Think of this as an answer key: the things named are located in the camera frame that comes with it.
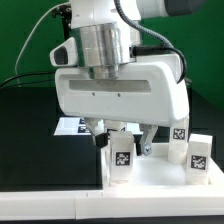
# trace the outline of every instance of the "green wall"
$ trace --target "green wall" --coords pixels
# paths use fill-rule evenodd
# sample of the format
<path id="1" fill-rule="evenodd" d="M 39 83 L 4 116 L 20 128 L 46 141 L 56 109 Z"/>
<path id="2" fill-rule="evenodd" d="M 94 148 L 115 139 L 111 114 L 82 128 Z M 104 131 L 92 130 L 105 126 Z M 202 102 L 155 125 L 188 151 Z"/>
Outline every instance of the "green wall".
<path id="1" fill-rule="evenodd" d="M 38 19 L 49 8 L 62 2 L 64 1 L 0 0 L 2 9 L 0 81 L 14 75 L 16 58 Z M 162 33 L 183 51 L 188 61 L 188 77 L 193 80 L 193 88 L 222 110 L 224 110 L 223 8 L 223 0 L 208 0 L 203 9 L 193 16 L 143 21 L 144 26 Z M 52 70 L 49 52 L 62 41 L 60 19 L 52 19 L 49 16 L 39 27 L 26 50 L 19 66 L 19 73 Z M 144 42 L 155 43 L 147 36 L 144 36 Z"/>

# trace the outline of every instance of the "cable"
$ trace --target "cable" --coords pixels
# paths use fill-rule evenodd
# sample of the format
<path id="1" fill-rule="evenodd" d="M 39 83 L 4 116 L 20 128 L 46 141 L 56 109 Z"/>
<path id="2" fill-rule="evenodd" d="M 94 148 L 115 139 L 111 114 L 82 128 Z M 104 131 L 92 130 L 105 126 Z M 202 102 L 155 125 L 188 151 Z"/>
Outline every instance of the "cable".
<path id="1" fill-rule="evenodd" d="M 133 56 L 145 56 L 145 55 L 150 55 L 155 53 L 161 53 L 164 51 L 174 52 L 180 57 L 183 64 L 183 71 L 179 81 L 177 82 L 177 83 L 180 83 L 186 77 L 186 73 L 187 73 L 187 61 L 180 50 L 173 47 L 167 47 L 167 46 L 136 46 L 136 47 L 133 47 L 132 54 Z"/>
<path id="2" fill-rule="evenodd" d="M 34 34 L 34 32 L 36 31 L 36 29 L 38 28 L 38 26 L 40 25 L 40 23 L 45 19 L 45 17 L 47 17 L 48 14 L 52 12 L 52 10 L 54 10 L 54 9 L 60 7 L 60 6 L 63 6 L 63 5 L 70 5 L 70 3 L 69 3 L 69 2 L 62 3 L 62 4 L 56 5 L 56 6 L 54 6 L 53 8 L 49 9 L 49 10 L 48 10 L 48 11 L 47 11 L 47 12 L 46 12 L 46 13 L 39 19 L 39 21 L 38 21 L 38 22 L 36 23 L 36 25 L 34 26 L 33 30 L 31 31 L 31 33 L 30 33 L 30 35 L 28 36 L 26 42 L 24 43 L 24 45 L 23 45 L 23 47 L 22 47 L 22 49 L 21 49 L 21 51 L 20 51 L 20 53 L 19 53 L 19 56 L 18 56 L 18 58 L 17 58 L 17 60 L 16 60 L 16 64 L 15 64 L 15 75 L 16 75 L 16 76 L 18 75 L 18 73 L 17 73 L 17 69 L 18 69 L 18 65 L 19 65 L 20 59 L 21 59 L 21 57 L 22 57 L 22 55 L 23 55 L 23 53 L 24 53 L 24 51 L 25 51 L 27 45 L 29 44 L 29 41 L 31 40 L 31 38 L 32 38 L 32 36 L 33 36 L 33 34 Z"/>
<path id="3" fill-rule="evenodd" d="M 120 15 L 121 19 L 123 19 L 123 21 L 126 22 L 129 26 L 133 27 L 134 29 L 136 29 L 136 30 L 138 30 L 140 32 L 146 33 L 146 34 L 148 34 L 148 35 L 150 35 L 150 36 L 152 36 L 152 37 L 154 37 L 154 38 L 156 38 L 156 39 L 158 39 L 158 40 L 163 42 L 164 47 L 162 47 L 162 48 L 160 47 L 157 50 L 170 50 L 170 51 L 175 52 L 176 54 L 178 54 L 180 56 L 180 58 L 181 58 L 181 60 L 183 62 L 183 72 L 182 72 L 181 78 L 178 81 L 178 83 L 181 82 L 185 78 L 185 75 L 187 73 L 187 61 L 186 61 L 183 53 L 180 50 L 176 49 L 172 45 L 172 43 L 167 38 L 162 36 L 161 34 L 155 32 L 155 31 L 149 30 L 149 29 L 147 29 L 147 28 L 145 28 L 143 26 L 140 26 L 139 24 L 136 24 L 131 19 L 129 19 L 125 15 L 125 13 L 124 13 L 124 11 L 123 11 L 123 9 L 121 7 L 120 0 L 114 0 L 114 4 L 115 4 L 115 7 L 116 7 L 117 12 Z"/>
<path id="4" fill-rule="evenodd" d="M 22 74 L 22 75 L 17 75 L 17 76 L 13 76 L 11 78 L 8 78 L 7 80 L 5 80 L 3 83 L 0 84 L 0 88 L 3 88 L 5 85 L 7 85 L 8 83 L 14 81 L 14 80 L 18 80 L 20 78 L 23 77 L 29 77 L 29 76 L 41 76 L 41 75 L 52 75 L 55 74 L 55 71 L 43 71 L 43 72 L 32 72 L 32 73 L 26 73 L 26 74 Z"/>
<path id="5" fill-rule="evenodd" d="M 11 85 L 11 86 L 0 87 L 0 90 L 2 90 L 2 89 L 8 89 L 8 88 L 13 88 L 13 87 L 18 87 L 18 86 L 25 86 L 25 85 L 37 84 L 37 83 L 52 82 L 52 81 L 54 81 L 54 79 L 41 80 L 41 81 L 36 81 L 36 82 L 24 82 L 24 83 L 20 83 L 20 84 Z"/>
<path id="6" fill-rule="evenodd" d="M 172 43 L 171 43 L 167 38 L 165 38 L 164 36 L 162 36 L 161 34 L 155 32 L 155 31 L 153 31 L 153 30 L 149 30 L 149 29 L 147 29 L 147 28 L 145 28 L 145 27 L 143 27 L 143 26 L 140 26 L 139 24 L 136 24 L 136 23 L 134 23 L 131 19 L 129 19 L 129 18 L 125 15 L 125 13 L 124 13 L 124 11 L 123 11 L 123 9 L 122 9 L 122 7 L 121 7 L 120 0 L 114 0 L 114 4 L 115 4 L 115 7 L 116 7 L 117 12 L 118 12 L 118 14 L 120 15 L 120 17 L 121 17 L 121 18 L 124 20 L 124 22 L 126 22 L 129 26 L 133 27 L 134 29 L 136 29 L 136 30 L 138 30 L 138 31 L 140 31 L 140 32 L 146 33 L 146 34 L 148 34 L 148 35 L 150 35 L 150 36 L 153 36 L 153 37 L 159 39 L 159 40 L 162 41 L 162 42 L 164 43 L 164 45 L 167 46 L 167 47 L 173 47 Z"/>

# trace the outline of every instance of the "white base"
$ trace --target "white base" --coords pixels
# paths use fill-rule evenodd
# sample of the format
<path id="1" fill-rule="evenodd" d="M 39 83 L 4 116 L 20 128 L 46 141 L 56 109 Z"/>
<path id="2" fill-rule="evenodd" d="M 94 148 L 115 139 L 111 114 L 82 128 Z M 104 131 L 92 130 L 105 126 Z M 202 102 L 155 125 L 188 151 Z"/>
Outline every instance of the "white base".
<path id="1" fill-rule="evenodd" d="M 167 162 L 168 144 L 153 148 L 135 160 L 126 185 L 108 185 L 102 151 L 104 190 L 0 193 L 0 220 L 224 215 L 224 175 L 212 160 L 209 185 L 184 185 L 184 166 Z"/>

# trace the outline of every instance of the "black cable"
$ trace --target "black cable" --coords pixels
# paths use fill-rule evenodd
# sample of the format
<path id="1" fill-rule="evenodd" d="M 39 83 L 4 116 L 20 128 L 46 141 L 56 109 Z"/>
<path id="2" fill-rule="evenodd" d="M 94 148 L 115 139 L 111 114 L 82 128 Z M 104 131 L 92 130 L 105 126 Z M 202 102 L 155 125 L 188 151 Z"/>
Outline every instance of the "black cable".
<path id="1" fill-rule="evenodd" d="M 0 84 L 0 88 L 3 88 L 5 85 L 7 85 L 8 83 L 23 78 L 23 77 L 29 77 L 29 76 L 42 76 L 42 75 L 52 75 L 55 74 L 55 71 L 43 71 L 43 72 L 32 72 L 32 73 L 25 73 L 25 74 L 21 74 L 21 75 L 17 75 L 17 76 L 13 76 L 11 78 L 6 79 L 4 82 L 2 82 Z"/>
<path id="2" fill-rule="evenodd" d="M 160 35 L 157 32 L 149 30 L 149 29 L 147 29 L 147 28 L 145 28 L 143 26 L 140 26 L 139 24 L 136 24 L 131 19 L 129 19 L 125 15 L 125 13 L 124 13 L 124 11 L 123 11 L 123 9 L 121 7 L 120 0 L 114 0 L 114 4 L 115 4 L 115 7 L 117 9 L 118 14 L 120 15 L 120 17 L 123 19 L 123 21 L 125 23 L 127 23 L 129 26 L 133 27 L 134 29 L 136 29 L 136 30 L 138 30 L 140 32 L 146 33 L 146 34 L 148 34 L 148 35 L 150 35 L 150 36 L 152 36 L 154 38 L 157 38 L 158 40 L 163 42 L 164 47 L 157 48 L 158 51 L 170 50 L 170 51 L 175 52 L 176 54 L 179 55 L 179 57 L 181 58 L 181 61 L 183 62 L 183 72 L 182 72 L 181 78 L 178 81 L 178 83 L 181 82 L 185 78 L 186 73 L 187 73 L 187 61 L 186 61 L 183 53 L 180 50 L 174 48 L 172 43 L 167 38 L 165 38 L 164 36 Z"/>
<path id="3" fill-rule="evenodd" d="M 20 84 L 6 86 L 6 87 L 1 87 L 0 90 L 2 90 L 2 89 L 8 89 L 8 88 L 13 88 L 13 87 L 18 87 L 18 86 L 31 85 L 31 84 L 52 82 L 52 81 L 54 81 L 54 79 L 47 79 L 47 80 L 41 80 L 41 81 L 35 81 L 35 82 L 25 82 L 25 83 L 20 83 Z"/>
<path id="4" fill-rule="evenodd" d="M 183 64 L 183 71 L 181 74 L 181 77 L 177 83 L 180 83 L 183 79 L 186 77 L 187 73 L 187 61 L 183 55 L 183 53 L 173 47 L 167 47 L 167 46 L 136 46 L 132 49 L 133 56 L 145 56 L 150 54 L 157 54 L 157 53 L 163 53 L 164 51 L 171 51 L 179 55 L 182 64 Z"/>

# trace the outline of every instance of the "metal cylinder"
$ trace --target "metal cylinder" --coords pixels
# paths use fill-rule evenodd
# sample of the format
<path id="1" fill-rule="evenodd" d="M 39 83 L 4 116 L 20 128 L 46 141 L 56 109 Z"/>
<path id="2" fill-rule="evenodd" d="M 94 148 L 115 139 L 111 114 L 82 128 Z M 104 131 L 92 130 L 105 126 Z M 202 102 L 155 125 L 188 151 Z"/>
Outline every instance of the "metal cylinder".
<path id="1" fill-rule="evenodd" d="M 118 66 L 135 61 L 130 47 L 140 44 L 140 34 L 126 24 L 112 23 L 74 29 L 78 66 L 88 67 L 91 78 L 117 78 Z"/>

